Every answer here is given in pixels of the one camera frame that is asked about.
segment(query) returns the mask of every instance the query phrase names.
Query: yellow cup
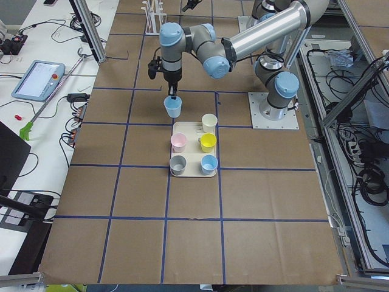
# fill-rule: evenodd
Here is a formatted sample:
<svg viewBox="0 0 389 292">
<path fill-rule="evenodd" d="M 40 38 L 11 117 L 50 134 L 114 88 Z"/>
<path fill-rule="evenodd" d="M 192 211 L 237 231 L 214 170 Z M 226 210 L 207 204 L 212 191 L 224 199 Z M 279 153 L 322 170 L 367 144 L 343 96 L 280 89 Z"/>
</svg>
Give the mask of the yellow cup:
<svg viewBox="0 0 389 292">
<path fill-rule="evenodd" d="M 216 136 L 211 133 L 206 133 L 201 136 L 200 138 L 200 144 L 201 144 L 201 150 L 206 153 L 210 153 L 213 150 L 213 147 L 216 145 Z"/>
</svg>

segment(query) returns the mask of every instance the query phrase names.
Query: paper cup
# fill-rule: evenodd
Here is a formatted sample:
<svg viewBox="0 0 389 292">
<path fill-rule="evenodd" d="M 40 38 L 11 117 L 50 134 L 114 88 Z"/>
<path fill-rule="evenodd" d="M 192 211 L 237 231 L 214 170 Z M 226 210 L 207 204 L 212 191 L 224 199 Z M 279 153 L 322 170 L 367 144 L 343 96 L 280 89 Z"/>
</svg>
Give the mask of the paper cup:
<svg viewBox="0 0 389 292">
<path fill-rule="evenodd" d="M 201 136 L 200 138 L 200 144 L 201 144 L 201 150 L 205 153 L 210 153 L 213 150 L 213 147 L 216 145 L 216 136 L 211 133 L 206 133 Z"/>
<path fill-rule="evenodd" d="M 165 109 L 170 117 L 176 118 L 180 116 L 182 100 L 177 96 L 176 99 L 172 99 L 168 96 L 164 100 Z"/>
<path fill-rule="evenodd" d="M 218 118 L 214 114 L 205 114 L 202 119 L 202 130 L 206 133 L 214 133 Z"/>
<path fill-rule="evenodd" d="M 187 160 L 181 155 L 176 155 L 170 159 L 169 165 L 173 175 L 181 175 L 185 171 Z"/>
<path fill-rule="evenodd" d="M 210 175 L 218 168 L 218 160 L 213 155 L 205 155 L 201 159 L 201 170 L 203 174 Z"/>
<path fill-rule="evenodd" d="M 170 138 L 171 145 L 173 146 L 173 151 L 180 153 L 184 152 L 185 146 L 188 142 L 188 138 L 182 133 L 176 133 Z"/>
</svg>

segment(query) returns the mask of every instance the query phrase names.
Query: pink cup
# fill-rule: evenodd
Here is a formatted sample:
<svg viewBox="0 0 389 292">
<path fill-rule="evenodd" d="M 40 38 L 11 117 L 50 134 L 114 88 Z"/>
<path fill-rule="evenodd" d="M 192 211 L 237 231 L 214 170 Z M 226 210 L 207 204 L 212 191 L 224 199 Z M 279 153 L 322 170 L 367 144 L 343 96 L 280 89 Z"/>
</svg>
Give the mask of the pink cup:
<svg viewBox="0 0 389 292">
<path fill-rule="evenodd" d="M 187 137 L 182 133 L 176 133 L 170 138 L 171 145 L 174 152 L 180 153 L 185 150 L 185 146 L 188 142 Z"/>
</svg>

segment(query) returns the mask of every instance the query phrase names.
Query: blue joint cap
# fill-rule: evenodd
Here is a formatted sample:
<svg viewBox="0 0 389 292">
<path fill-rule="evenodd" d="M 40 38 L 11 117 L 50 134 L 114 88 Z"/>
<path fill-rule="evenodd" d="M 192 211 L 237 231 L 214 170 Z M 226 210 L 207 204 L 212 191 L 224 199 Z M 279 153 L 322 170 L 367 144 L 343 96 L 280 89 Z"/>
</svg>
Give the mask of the blue joint cap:
<svg viewBox="0 0 389 292">
<path fill-rule="evenodd" d="M 267 20 L 268 18 L 270 18 L 270 17 L 272 17 L 272 16 L 274 16 L 275 15 L 275 13 L 267 13 L 267 14 L 265 14 L 265 15 L 263 15 L 259 20 L 258 20 L 258 22 L 262 22 L 262 21 L 265 21 L 265 20 Z"/>
<path fill-rule="evenodd" d="M 183 31 L 178 23 L 165 23 L 159 32 L 159 43 L 163 47 L 174 46 L 181 40 Z"/>
<path fill-rule="evenodd" d="M 209 34 L 211 35 L 211 40 L 216 41 L 216 32 L 215 32 L 215 29 L 213 28 L 212 24 L 202 23 L 201 25 L 204 26 L 209 31 Z"/>
<path fill-rule="evenodd" d="M 293 98 L 298 88 L 300 87 L 300 82 L 298 82 L 297 77 L 290 72 L 281 72 L 277 75 L 274 81 L 275 90 L 285 99 Z"/>
<path fill-rule="evenodd" d="M 209 76 L 215 79 L 223 78 L 230 70 L 228 60 L 222 56 L 206 59 L 202 65 Z"/>
</svg>

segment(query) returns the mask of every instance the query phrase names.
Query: gray cup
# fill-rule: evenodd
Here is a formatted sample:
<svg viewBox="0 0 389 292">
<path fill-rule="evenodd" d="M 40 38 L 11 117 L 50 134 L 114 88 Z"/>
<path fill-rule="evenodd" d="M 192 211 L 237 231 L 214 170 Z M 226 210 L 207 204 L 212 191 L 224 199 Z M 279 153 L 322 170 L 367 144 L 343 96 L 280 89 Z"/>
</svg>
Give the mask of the gray cup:
<svg viewBox="0 0 389 292">
<path fill-rule="evenodd" d="M 181 155 L 176 155 L 170 159 L 169 165 L 173 175 L 181 175 L 185 171 L 187 160 Z"/>
</svg>

